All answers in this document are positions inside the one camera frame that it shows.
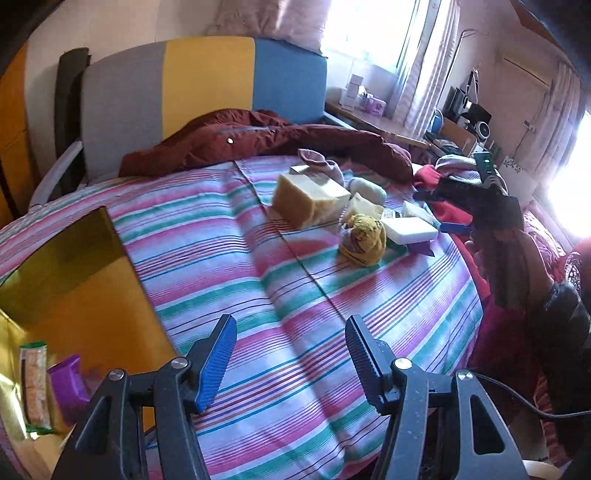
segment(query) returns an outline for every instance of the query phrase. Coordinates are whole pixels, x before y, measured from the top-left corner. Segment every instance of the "window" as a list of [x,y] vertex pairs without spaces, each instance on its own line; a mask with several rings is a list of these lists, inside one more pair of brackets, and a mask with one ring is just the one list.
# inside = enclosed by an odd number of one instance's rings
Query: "window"
[[333,0],[324,29],[323,49],[336,50],[395,72],[405,49],[418,47],[428,3],[426,0]]
[[548,188],[548,199],[560,223],[573,235],[591,236],[591,114],[586,112],[569,162]]

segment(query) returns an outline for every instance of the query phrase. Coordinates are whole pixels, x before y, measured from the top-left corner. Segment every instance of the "black cloth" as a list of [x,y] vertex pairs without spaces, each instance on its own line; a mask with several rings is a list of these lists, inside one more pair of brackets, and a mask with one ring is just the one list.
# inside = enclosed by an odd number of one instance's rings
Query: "black cloth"
[[[591,319],[576,290],[554,284],[547,301],[528,316],[528,328],[554,413],[591,410]],[[585,417],[556,422],[558,441],[571,458],[590,423]]]

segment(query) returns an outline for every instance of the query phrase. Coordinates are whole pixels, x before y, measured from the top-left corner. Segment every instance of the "person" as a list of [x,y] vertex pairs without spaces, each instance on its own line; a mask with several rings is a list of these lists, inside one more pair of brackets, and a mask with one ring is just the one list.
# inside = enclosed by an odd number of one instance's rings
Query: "person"
[[[591,410],[591,320],[576,290],[553,281],[534,240],[522,231],[475,232],[466,248],[491,292],[510,290],[513,307],[525,311],[554,413]],[[507,278],[494,275],[500,248],[513,259]],[[573,458],[583,442],[591,445],[591,417],[557,420],[556,432]]]

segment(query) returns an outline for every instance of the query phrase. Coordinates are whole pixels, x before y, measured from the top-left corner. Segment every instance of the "blue gripper pad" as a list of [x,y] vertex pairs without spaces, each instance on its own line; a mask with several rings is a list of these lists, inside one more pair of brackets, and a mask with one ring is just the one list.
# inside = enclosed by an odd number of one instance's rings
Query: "blue gripper pad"
[[207,339],[196,342],[191,348],[193,350],[195,346],[204,340],[208,345],[203,346],[209,347],[209,354],[203,359],[203,365],[199,372],[197,395],[195,396],[195,406],[199,414],[205,412],[217,395],[236,345],[237,335],[238,330],[234,317],[232,315],[222,315],[212,334]]
[[399,399],[397,389],[393,389],[390,367],[396,357],[387,343],[371,336],[357,315],[345,323],[345,342],[368,403],[385,414],[387,403]]

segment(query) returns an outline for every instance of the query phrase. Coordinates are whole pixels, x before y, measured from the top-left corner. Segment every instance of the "curtain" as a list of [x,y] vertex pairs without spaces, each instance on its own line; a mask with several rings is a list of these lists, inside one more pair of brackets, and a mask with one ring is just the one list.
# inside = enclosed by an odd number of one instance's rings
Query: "curtain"
[[460,5],[457,0],[431,2],[425,28],[425,42],[414,60],[402,91],[390,98],[387,114],[408,133],[422,136],[431,121],[452,66],[458,42]]
[[560,62],[556,78],[533,124],[515,152],[515,161],[537,181],[554,178],[570,154],[580,122],[581,82],[566,63]]

